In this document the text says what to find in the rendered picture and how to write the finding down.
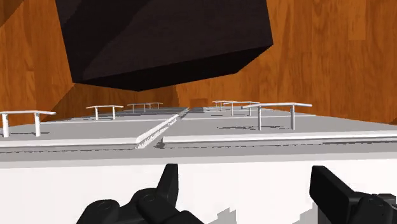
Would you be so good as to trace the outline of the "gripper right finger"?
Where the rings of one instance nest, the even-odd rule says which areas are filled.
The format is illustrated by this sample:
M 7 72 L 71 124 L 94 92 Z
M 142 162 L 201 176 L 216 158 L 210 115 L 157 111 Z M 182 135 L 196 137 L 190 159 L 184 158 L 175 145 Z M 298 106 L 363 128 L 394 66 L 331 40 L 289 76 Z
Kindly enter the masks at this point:
M 397 224 L 397 196 L 354 191 L 323 165 L 312 166 L 309 195 L 331 224 Z

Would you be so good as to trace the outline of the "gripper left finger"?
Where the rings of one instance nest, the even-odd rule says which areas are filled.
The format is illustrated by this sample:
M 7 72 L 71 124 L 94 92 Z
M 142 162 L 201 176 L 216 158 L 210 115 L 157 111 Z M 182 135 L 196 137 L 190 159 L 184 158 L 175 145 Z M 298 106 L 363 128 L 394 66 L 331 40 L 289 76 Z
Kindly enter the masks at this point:
M 178 164 L 167 164 L 155 188 L 133 194 L 124 206 L 113 199 L 89 204 L 76 224 L 204 224 L 189 211 L 178 211 Z

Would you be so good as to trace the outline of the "white chest of drawers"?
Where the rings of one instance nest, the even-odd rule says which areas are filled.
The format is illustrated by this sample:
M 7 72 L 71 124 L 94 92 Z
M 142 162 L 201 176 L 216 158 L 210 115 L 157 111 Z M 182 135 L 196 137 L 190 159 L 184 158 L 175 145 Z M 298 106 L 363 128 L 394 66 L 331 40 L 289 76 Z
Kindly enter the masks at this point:
M 124 110 L 0 128 L 0 224 L 75 224 L 126 204 L 179 166 L 177 207 L 208 224 L 315 224 L 313 165 L 357 191 L 397 195 L 397 125 L 303 108 Z

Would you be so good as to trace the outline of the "black robot stand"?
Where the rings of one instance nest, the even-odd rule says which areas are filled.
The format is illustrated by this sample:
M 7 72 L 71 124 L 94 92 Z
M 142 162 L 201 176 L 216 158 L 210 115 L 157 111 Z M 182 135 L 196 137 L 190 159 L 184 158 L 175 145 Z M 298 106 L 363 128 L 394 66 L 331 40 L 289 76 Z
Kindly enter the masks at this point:
M 55 0 L 72 80 L 151 90 L 238 73 L 273 44 L 267 0 Z

